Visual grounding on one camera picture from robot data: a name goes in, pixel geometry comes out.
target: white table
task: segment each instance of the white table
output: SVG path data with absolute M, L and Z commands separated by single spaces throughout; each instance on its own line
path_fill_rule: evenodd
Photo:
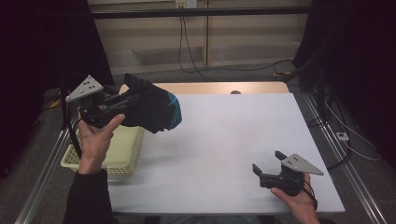
M 177 94 L 177 98 L 183 121 L 171 132 L 145 132 L 134 175 L 109 183 L 114 212 L 288 213 L 252 172 L 255 163 L 265 173 L 277 175 L 276 150 L 287 156 L 297 153 L 325 173 L 311 175 L 319 212 L 345 211 L 291 93 Z

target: electrical outlet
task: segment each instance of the electrical outlet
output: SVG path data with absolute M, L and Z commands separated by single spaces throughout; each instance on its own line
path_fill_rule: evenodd
M 186 8 L 187 2 L 186 0 L 175 0 L 176 8 Z
M 349 141 L 349 137 L 346 133 L 336 133 L 336 135 L 340 141 Z
M 198 8 L 197 0 L 186 0 L 186 8 Z

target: black glove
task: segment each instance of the black glove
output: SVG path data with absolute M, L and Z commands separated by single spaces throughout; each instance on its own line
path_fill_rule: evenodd
M 125 74 L 124 82 L 129 87 L 124 94 L 139 94 L 140 102 L 127 108 L 121 125 L 140 126 L 156 133 L 174 129 L 181 122 L 180 105 L 174 94 L 131 74 Z

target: person's right hand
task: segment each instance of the person's right hand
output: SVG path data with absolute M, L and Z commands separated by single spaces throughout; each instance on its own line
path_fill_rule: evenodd
M 82 144 L 81 162 L 78 167 L 79 174 L 100 173 L 102 162 L 105 160 L 110 147 L 113 132 L 124 119 L 125 115 L 119 114 L 101 129 L 88 125 L 83 119 L 78 123 Z
M 311 178 L 309 174 L 304 174 L 304 178 L 306 181 L 306 183 L 304 183 L 304 187 L 308 192 L 310 192 L 311 188 L 309 188 L 308 184 L 310 184 Z M 290 197 L 283 190 L 277 188 L 272 188 L 271 192 L 288 206 L 291 213 L 299 223 L 319 223 L 314 202 L 303 190 L 295 197 Z

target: wicker basket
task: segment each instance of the wicker basket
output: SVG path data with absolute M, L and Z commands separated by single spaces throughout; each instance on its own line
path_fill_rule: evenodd
M 136 165 L 143 131 L 144 129 L 141 127 L 128 128 L 123 126 L 120 126 L 114 131 L 110 148 L 108 149 L 106 159 L 103 162 L 103 165 L 107 168 L 109 176 L 132 175 Z M 69 148 L 64 153 L 61 165 L 62 167 L 70 168 L 73 171 L 78 169 L 79 157 L 73 144 L 70 144 Z

